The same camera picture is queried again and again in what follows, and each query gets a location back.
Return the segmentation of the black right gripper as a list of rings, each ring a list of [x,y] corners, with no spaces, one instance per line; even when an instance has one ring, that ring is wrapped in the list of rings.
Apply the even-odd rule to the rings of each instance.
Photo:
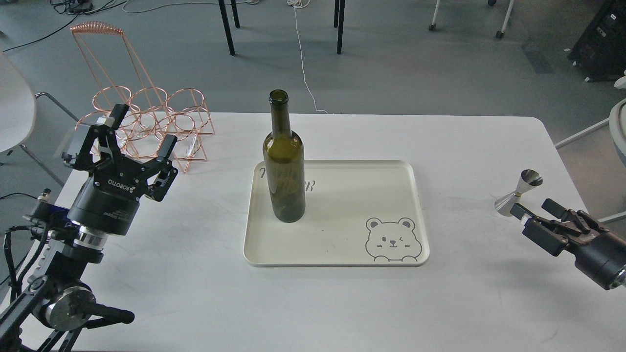
[[[622,237],[583,210],[566,209],[550,198],[541,207],[560,222],[541,218],[521,203],[512,206],[511,214],[523,223],[524,236],[555,257],[570,245],[575,267],[604,290],[625,285]]]

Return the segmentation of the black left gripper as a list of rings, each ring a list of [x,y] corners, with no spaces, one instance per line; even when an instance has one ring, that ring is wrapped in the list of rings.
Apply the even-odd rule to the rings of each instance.
[[[62,153],[65,166],[89,173],[87,181],[72,204],[68,218],[81,226],[108,234],[125,236],[139,208],[139,198],[161,202],[178,169],[170,156],[178,138],[166,134],[156,157],[142,164],[122,162],[116,130],[130,106],[116,104],[111,113],[90,126],[79,125],[67,151]],[[143,183],[135,176],[143,171]]]

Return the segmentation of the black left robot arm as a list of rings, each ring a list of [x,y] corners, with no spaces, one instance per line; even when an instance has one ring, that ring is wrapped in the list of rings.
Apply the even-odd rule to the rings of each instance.
[[[49,202],[49,189],[38,196],[27,216],[29,225],[6,230],[3,249],[11,287],[9,306],[1,314],[1,350],[27,352],[20,334],[33,316],[52,333],[39,347],[49,352],[58,341],[69,352],[81,330],[129,324],[134,314],[97,303],[81,281],[89,263],[103,259],[110,236],[127,234],[142,196],[162,201],[178,170],[170,159],[177,137],[167,134],[156,156],[138,162],[121,151],[116,132],[129,107],[115,105],[109,116],[80,126],[65,164],[85,170],[88,178],[70,209]]]

